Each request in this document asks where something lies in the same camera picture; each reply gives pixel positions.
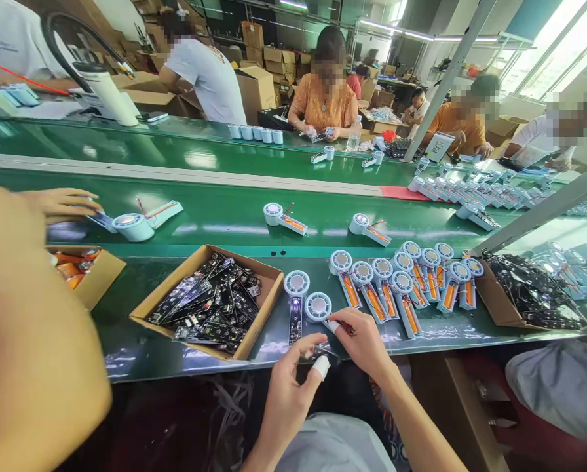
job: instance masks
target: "metal pole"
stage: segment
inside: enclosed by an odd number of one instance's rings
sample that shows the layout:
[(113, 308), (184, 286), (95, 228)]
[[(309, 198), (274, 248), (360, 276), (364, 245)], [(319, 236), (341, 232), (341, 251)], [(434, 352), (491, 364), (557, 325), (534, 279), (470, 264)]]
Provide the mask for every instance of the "metal pole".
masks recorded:
[(544, 100), (544, 98), (547, 96), (547, 94), (553, 92), (554, 88), (556, 88), (560, 84), (560, 82), (562, 82), (564, 80), (564, 78), (569, 74), (569, 72), (571, 72), (573, 70), (573, 68), (575, 66), (577, 66), (577, 64), (579, 64), (580, 61), (582, 60), (582, 58), (586, 55), (587, 55), (587, 47), (581, 52), (581, 54), (579, 56), (577, 56), (577, 58), (573, 61), (573, 63), (571, 63), (571, 65), (569, 67), (567, 67), (566, 70), (562, 74), (560, 74), (558, 79), (551, 85), (551, 87), (549, 87), (547, 89), (547, 91), (544, 94), (542, 94), (539, 101), (542, 102)]
[(416, 135), (409, 145), (409, 149), (407, 150), (407, 153), (403, 159), (404, 162), (411, 162), (413, 156), (416, 154), (416, 150), (425, 137), (425, 134), (433, 122), (436, 113), (440, 109), (440, 106), (442, 106), (446, 92), (451, 88), (455, 76), (457, 76), (459, 73), (459, 70), (462, 68), (462, 64), (464, 63), (464, 59), (466, 59), (466, 56), (468, 55), (468, 51), (470, 51), (475, 38), (477, 38), (479, 32), (482, 30), (483, 24), (488, 19), (488, 15), (490, 15), (490, 12), (492, 11), (492, 8), (495, 6), (496, 2), (497, 0), (481, 0), (479, 5), (477, 5), (477, 9), (472, 16), (470, 24), (468, 25), (468, 30), (466, 31), (466, 34), (464, 34), (462, 41), (460, 41), (457, 45), (457, 50), (453, 55), (453, 59), (451, 60), (446, 73), (442, 77), (442, 82), (440, 83), (436, 94), (431, 100), (431, 105), (429, 105), (428, 111), (423, 117), (423, 122), (421, 123), (418, 131), (416, 132)]
[(580, 18), (582, 18), (582, 15), (584, 13), (586, 13), (586, 10), (587, 10), (587, 0), (580, 7), (580, 9), (577, 10), (577, 13), (575, 15), (573, 15), (571, 21), (564, 27), (564, 29), (558, 35), (558, 37), (556, 37), (554, 42), (549, 45), (549, 47), (544, 52), (544, 54), (540, 57), (540, 59), (538, 59), (538, 62), (531, 68), (529, 73), (525, 76), (525, 79), (523, 79), (521, 81), (521, 83), (519, 84), (519, 86), (516, 87), (516, 90), (514, 91), (513, 95), (519, 94), (521, 92), (521, 90), (523, 90), (525, 88), (525, 86), (533, 78), (534, 74), (536, 74), (536, 72), (538, 72), (538, 70), (547, 61), (547, 59), (549, 59), (549, 56), (551, 55), (551, 53), (555, 51), (555, 49), (559, 46), (559, 44), (562, 42), (562, 40), (565, 38), (565, 36), (567, 34), (569, 34), (569, 32), (573, 29), (573, 26), (575, 26), (575, 24), (578, 22), (578, 20)]
[(544, 202), (514, 220), (481, 244), (470, 250), (471, 255), (481, 256), (482, 251), (496, 252), (518, 241), (534, 229), (562, 216), (571, 208), (587, 200), (587, 172), (555, 192)]

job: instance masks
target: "wire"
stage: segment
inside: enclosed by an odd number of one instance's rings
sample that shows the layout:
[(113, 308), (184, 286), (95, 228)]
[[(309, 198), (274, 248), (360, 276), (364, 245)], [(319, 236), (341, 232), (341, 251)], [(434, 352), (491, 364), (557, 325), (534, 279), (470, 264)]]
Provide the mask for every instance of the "wire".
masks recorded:
[(25, 80), (25, 81), (27, 81), (29, 83), (33, 83), (34, 85), (37, 85), (38, 87), (42, 87), (44, 89), (51, 90), (54, 93), (57, 93), (57, 94), (60, 94), (60, 95), (66, 95), (66, 96), (70, 96), (71, 95), (69, 92), (65, 92), (64, 90), (58, 90), (58, 89), (53, 88), (53, 87), (48, 87), (47, 85), (43, 85), (40, 82), (36, 82), (34, 80), (28, 79), (24, 75), (20, 75), (20, 74), (17, 74), (16, 72), (12, 72), (10, 69), (6, 69), (3, 66), (0, 66), (0, 69), (3, 70), (3, 71), (6, 71), (6, 72), (8, 72), (8, 73), (10, 73), (12, 75), (17, 76), (19, 79), (23, 79), (23, 80)]

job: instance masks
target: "workbench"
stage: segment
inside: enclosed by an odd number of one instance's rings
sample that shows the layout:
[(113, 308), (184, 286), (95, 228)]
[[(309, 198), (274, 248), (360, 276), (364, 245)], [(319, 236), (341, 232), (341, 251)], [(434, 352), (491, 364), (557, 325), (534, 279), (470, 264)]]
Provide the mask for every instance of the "workbench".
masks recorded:
[[(456, 206), (383, 197), (383, 186), (406, 186), (414, 166), (386, 160), (379, 167), (362, 169), (361, 160), (367, 156), (345, 155), (340, 151), (345, 140), (338, 142), (334, 161), (313, 166), (310, 156), (325, 143), (312, 146), (293, 133), (285, 133), (285, 145), (278, 146), (234, 141), (225, 125), (173, 117), (163, 124), (123, 128), (103, 121), (0, 121), (0, 186), (13, 191), (82, 188), (97, 193), (111, 216), (140, 212), (136, 197), (145, 208), (173, 199), (185, 209), (152, 239), (138, 244), (84, 223), (49, 231), (52, 243), (100, 245), (127, 262), (92, 312), (113, 382), (268, 367), (288, 349), (286, 296), (277, 302), (248, 361), (220, 361), (128, 319), (202, 244), (257, 258), (284, 273), (305, 270), (312, 289), (325, 291), (334, 309), (339, 309), (346, 301), (337, 279), (328, 272), (328, 257), (337, 248), (348, 250), (355, 259), (371, 260), (391, 256), (408, 239), (422, 247), (445, 241), (459, 252), (488, 236), (454, 217)], [(432, 165), (425, 176), (436, 171)], [(466, 170), (459, 167), (454, 172), (461, 177)], [(262, 208), (271, 201), (285, 207), (294, 201), (293, 216), (309, 226), (308, 236), (267, 226)], [(389, 247), (347, 231), (356, 212), (373, 221), (387, 221), (383, 229), (392, 237)], [(521, 214), (490, 213), (502, 226)], [(576, 222), (584, 225), (583, 220)], [(563, 218), (561, 224), (569, 222)], [(452, 315), (442, 315), (433, 307), (418, 311), (424, 334), (414, 340), (406, 340), (400, 322), (379, 325), (379, 330), (391, 354), (582, 335), (496, 326), (481, 301), (478, 305), (476, 311), (456, 309)], [(303, 335), (318, 330), (325, 328), (304, 321)], [(333, 351), (345, 356), (336, 338), (328, 334)]]

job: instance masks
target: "box of batteries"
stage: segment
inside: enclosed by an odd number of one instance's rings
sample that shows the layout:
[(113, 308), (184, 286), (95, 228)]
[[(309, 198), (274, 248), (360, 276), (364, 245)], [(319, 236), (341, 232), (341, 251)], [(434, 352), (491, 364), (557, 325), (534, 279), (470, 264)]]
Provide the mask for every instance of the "box of batteries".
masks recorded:
[(97, 246), (46, 246), (45, 249), (51, 264), (89, 311), (126, 265)]
[(247, 359), (282, 290), (280, 270), (201, 246), (130, 314), (148, 329), (220, 359)]

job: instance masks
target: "plastic bottle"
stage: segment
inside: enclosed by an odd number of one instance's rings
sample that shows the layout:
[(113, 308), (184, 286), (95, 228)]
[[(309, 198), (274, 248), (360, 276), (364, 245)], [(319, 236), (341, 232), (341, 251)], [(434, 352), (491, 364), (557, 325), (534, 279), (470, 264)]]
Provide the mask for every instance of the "plastic bottle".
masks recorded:
[(359, 115), (357, 121), (355, 121), (350, 127), (348, 142), (346, 143), (346, 151), (357, 152), (359, 149), (359, 140), (361, 139), (361, 130), (363, 128), (364, 127), (361, 124), (361, 115)]

